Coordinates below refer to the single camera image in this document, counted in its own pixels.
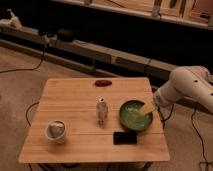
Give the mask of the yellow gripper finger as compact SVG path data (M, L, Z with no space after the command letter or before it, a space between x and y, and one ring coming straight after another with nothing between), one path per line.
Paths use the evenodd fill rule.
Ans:
M148 102L148 103L145 103L140 109L139 109L139 114L141 116L143 115L146 115L148 113L151 113L153 111L155 111L157 109L157 106L156 104L151 101L151 102Z

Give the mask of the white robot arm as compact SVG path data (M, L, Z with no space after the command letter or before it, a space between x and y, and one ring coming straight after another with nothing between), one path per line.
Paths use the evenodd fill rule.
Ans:
M158 107L174 104L183 97L190 97L213 113L213 86L211 74L203 66L181 66L170 72L168 81L154 92L153 100L139 109L141 115Z

